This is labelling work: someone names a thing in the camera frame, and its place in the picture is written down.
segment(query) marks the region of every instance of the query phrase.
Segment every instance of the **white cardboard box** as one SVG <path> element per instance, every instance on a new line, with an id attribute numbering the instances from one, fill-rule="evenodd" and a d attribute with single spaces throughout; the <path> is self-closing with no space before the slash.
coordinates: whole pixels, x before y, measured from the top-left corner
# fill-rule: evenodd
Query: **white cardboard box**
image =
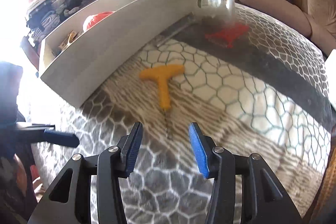
<path id="1" fill-rule="evenodd" d="M 96 0 L 78 11 L 41 45 L 39 75 L 74 107 L 84 101 L 122 63 L 164 29 L 191 13 L 194 0 Z M 115 11 L 77 38 L 56 58 L 53 54 L 85 19 Z"/>
<path id="2" fill-rule="evenodd" d="M 329 57 L 325 61 L 325 72 L 327 74 L 329 84 L 329 101 L 336 110 L 336 50 L 332 50 Z"/>

